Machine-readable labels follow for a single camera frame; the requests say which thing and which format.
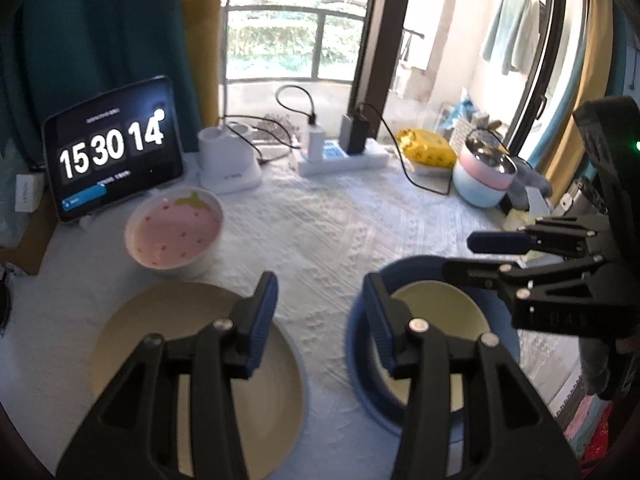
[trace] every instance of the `teal curtain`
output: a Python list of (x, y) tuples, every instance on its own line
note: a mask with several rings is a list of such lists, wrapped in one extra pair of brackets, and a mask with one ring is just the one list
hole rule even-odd
[(197, 150), (202, 124), (180, 0), (25, 0), (0, 40), (0, 149), (12, 136), (42, 162), (46, 118), (162, 74), (174, 83), (182, 146)]

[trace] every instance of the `digital clock display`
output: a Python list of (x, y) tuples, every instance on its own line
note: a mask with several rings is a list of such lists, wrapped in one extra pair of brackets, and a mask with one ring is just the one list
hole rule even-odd
[(47, 171), (62, 221), (182, 174), (172, 87), (164, 76), (120, 88), (48, 119)]

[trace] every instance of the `balcony railing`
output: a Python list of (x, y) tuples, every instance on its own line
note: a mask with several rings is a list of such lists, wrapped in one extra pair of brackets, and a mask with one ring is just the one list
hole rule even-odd
[[(353, 81), (364, 16), (338, 10), (296, 6), (226, 8), (223, 74), (227, 82), (274, 80)], [(412, 38), (404, 29), (398, 62), (406, 59)]]

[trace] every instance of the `yellow wipes package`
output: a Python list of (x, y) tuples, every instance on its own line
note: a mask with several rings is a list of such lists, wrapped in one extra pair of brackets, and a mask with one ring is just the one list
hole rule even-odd
[(406, 158), (425, 166), (453, 168), (456, 152), (443, 136), (419, 128), (407, 128), (396, 135), (400, 149)]

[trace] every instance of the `blue plate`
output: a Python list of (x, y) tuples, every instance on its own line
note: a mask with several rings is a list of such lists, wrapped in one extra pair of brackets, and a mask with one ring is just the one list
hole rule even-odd
[[(386, 291), (393, 294), (410, 283), (425, 280), (443, 281), (442, 265), (445, 259), (439, 256), (413, 256), (399, 260), (380, 270)], [(513, 359), (520, 362), (520, 342), (516, 329), (511, 326), (511, 313), (496, 292), (479, 288), (461, 288), (480, 307), (489, 327), (509, 351)], [(404, 406), (386, 387), (371, 352), (371, 332), (364, 310), (362, 294), (353, 303), (345, 335), (347, 370), (351, 384), (369, 415), (389, 432), (399, 436), (402, 432)], [(462, 410), (451, 413), (450, 442), (463, 439)]]

